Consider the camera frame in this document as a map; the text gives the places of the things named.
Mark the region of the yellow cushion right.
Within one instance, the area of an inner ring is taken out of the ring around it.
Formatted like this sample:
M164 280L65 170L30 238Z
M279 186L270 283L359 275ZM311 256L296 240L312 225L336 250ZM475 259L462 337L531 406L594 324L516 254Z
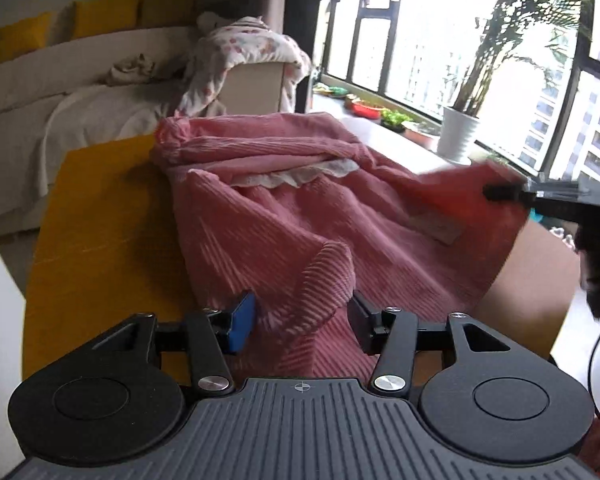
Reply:
M140 0L138 28L187 26L196 21L200 0Z

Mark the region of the pink knit baby dress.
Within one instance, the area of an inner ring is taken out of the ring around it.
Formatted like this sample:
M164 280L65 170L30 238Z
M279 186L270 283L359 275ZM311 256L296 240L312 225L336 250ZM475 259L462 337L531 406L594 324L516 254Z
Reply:
M171 183L198 304L257 297L230 363L240 378L369 378L352 295L428 321L469 311L528 218L483 194L513 171L485 162L412 174L327 114L170 117L151 156Z

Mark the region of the yellow cushion left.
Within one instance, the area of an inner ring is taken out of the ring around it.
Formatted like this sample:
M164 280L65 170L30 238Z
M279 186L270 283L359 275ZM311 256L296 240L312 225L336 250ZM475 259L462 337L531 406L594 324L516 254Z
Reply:
M53 14L42 13L0 28L0 64L46 47Z

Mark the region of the green plant in pot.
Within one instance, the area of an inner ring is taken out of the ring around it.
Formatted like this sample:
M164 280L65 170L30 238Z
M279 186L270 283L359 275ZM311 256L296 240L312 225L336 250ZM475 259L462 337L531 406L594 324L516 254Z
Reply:
M411 122L413 117L403 113L400 110L390 110L383 108L380 112L380 124L396 133L402 133L405 130L405 124Z

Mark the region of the yellow cushion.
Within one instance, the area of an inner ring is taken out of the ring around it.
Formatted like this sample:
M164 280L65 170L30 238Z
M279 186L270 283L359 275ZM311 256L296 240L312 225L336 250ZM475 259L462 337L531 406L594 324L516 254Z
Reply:
M0 28L0 64L46 47L53 14L42 13Z
M71 39L134 29L140 0L80 0L74 3Z
M138 28L187 26L196 21L200 0L140 0Z

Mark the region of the yellow cushion middle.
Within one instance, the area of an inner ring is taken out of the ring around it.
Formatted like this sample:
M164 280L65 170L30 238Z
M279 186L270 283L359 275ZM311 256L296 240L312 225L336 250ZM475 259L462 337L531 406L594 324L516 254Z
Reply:
M74 3L71 39L134 29L140 0L80 0Z

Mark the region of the crumpled beige cloth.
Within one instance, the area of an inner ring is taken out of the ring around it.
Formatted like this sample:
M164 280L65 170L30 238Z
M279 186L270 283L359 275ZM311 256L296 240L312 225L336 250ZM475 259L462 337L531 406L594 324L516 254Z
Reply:
M152 79L156 63L140 53L114 63L105 77L108 86L128 86L129 84L147 84Z

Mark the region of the white pot palm plant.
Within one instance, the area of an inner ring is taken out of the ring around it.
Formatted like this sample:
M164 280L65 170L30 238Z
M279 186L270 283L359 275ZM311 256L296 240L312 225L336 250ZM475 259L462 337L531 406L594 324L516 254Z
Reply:
M437 153L449 162L460 162L475 141L478 115L496 71L507 62L524 63L540 72L547 84L552 70L530 54L519 52L530 30L550 32L545 49L556 62L566 62L564 36L579 25L581 0L491 0L491 14L484 22L474 62L466 70L452 105L443 111Z

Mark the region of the red plastic basin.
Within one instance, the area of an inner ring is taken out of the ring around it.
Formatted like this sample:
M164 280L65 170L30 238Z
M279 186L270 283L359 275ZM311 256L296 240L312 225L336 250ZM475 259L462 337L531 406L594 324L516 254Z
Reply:
M382 114L382 107L366 104L363 101L355 101L351 104L351 112L358 117L379 120Z

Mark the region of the floral baby blanket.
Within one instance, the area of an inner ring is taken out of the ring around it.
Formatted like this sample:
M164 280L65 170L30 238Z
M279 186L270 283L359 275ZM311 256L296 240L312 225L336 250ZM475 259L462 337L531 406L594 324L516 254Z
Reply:
M201 37L190 52L184 80L186 90L176 112L182 116L224 115L220 94L228 76L238 67L272 65L276 112L296 108L297 87L309 76L311 61L296 40L274 32L262 18L222 18L211 11L196 19Z

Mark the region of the beige covered sofa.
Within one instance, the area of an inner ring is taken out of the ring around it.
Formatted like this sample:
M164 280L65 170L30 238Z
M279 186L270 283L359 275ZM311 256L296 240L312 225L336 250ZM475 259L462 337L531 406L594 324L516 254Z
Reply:
M38 211L66 154L143 136L176 113L185 70L201 33L193 27L128 30L55 44L0 64L0 219ZM108 86L111 66L143 53L155 61L147 84ZM245 111L277 103L276 69L257 66L239 88Z

